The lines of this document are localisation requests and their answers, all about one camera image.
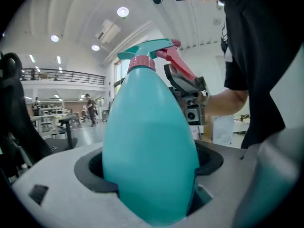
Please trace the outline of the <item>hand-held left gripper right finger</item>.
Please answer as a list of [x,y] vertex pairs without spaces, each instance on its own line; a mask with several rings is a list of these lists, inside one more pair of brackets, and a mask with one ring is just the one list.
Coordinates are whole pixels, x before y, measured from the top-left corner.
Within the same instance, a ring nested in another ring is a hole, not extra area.
[[258,145],[248,149],[231,148],[196,140],[223,156],[223,164],[208,176],[198,176],[202,193],[211,200],[199,210],[173,225],[172,228],[231,228],[237,208],[243,198],[256,164]]

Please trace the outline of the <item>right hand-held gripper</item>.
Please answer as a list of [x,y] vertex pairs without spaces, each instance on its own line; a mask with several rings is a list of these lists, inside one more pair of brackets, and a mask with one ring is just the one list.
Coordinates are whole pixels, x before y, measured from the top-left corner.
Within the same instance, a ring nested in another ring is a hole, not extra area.
[[172,64],[165,64],[163,67],[165,75],[171,84],[169,89],[176,100],[179,101],[184,99],[186,100],[187,105],[193,105],[199,95],[202,94],[204,96],[202,104],[206,104],[210,98],[210,92],[203,76],[197,77],[194,80],[189,80]]

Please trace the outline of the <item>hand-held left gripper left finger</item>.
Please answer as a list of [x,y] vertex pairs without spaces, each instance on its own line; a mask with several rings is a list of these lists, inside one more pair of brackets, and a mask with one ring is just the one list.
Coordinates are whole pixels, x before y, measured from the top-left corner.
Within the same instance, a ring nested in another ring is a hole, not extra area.
[[148,228],[115,192],[90,190],[75,175],[76,162],[101,150],[102,142],[52,154],[12,185],[27,210],[46,228]]

